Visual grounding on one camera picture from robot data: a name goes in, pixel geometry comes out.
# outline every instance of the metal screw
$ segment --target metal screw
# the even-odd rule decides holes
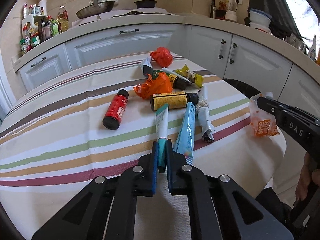
[[[190,165],[183,165],[182,166],[182,170],[183,171],[191,171],[192,170],[192,167]]]
[[[104,183],[105,178],[102,176],[99,176],[99,177],[96,177],[94,181],[98,184],[101,184],[101,183]]]
[[[143,171],[143,168],[141,166],[134,166],[133,171],[134,172],[141,172],[141,171]]]
[[[229,182],[230,181],[230,177],[228,175],[221,175],[220,176],[220,180],[222,182]]]

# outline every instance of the human hand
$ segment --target human hand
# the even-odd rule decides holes
[[[311,180],[320,186],[320,170],[314,170],[312,173],[309,171],[310,155],[306,153],[304,156],[304,165],[301,169],[300,179],[296,188],[296,200],[303,201],[308,194],[308,186]]]

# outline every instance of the white door frame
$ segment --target white door frame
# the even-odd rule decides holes
[[[17,100],[10,87],[7,74],[5,73],[0,50],[0,107],[3,109],[3,112],[7,114],[16,101]]]

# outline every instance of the table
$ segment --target table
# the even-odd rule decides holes
[[[148,53],[115,58],[59,76],[21,98],[0,127],[0,201],[31,239],[52,215],[98,175],[117,176],[148,154],[156,138],[150,102],[132,86],[144,82],[140,62]],[[204,76],[215,142],[201,140],[196,124],[193,165],[204,174],[228,174],[256,197],[280,165],[283,134],[250,134],[249,100],[197,64],[173,54],[170,69],[188,67]],[[116,91],[129,91],[120,128],[102,119]],[[197,89],[188,88],[187,92]],[[185,109],[169,111],[168,137],[175,141]],[[188,202],[170,196],[166,174],[153,198],[138,197],[135,239],[190,239]]]

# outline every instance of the white cabinet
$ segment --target white cabinet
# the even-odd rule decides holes
[[[261,92],[273,92],[278,99],[292,62],[246,38],[233,35],[224,78],[245,82]]]
[[[192,26],[188,34],[189,60],[223,78],[231,39],[231,33]]]
[[[95,32],[66,43],[72,69],[113,57],[166,47],[188,57],[186,26],[177,24],[129,25]]]
[[[292,66],[278,101],[320,117],[320,86],[296,65]],[[280,168],[274,175],[277,193],[284,192],[297,184],[306,152],[286,133],[284,133],[284,137],[287,142],[287,150]]]
[[[56,46],[34,58],[20,70],[27,91],[71,70],[65,44]]]

